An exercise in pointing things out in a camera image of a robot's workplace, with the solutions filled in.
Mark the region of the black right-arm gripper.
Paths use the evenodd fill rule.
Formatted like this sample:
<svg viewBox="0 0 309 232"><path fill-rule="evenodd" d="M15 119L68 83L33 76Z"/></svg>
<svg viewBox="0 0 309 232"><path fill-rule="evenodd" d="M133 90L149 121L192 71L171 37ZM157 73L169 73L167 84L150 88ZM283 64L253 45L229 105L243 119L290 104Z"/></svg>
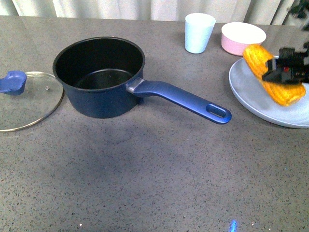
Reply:
<svg viewBox="0 0 309 232"><path fill-rule="evenodd" d="M262 75L262 80L271 83L300 84L309 82L309 42L303 44L304 52L294 48L279 49L279 58L266 62L268 71Z"/></svg>

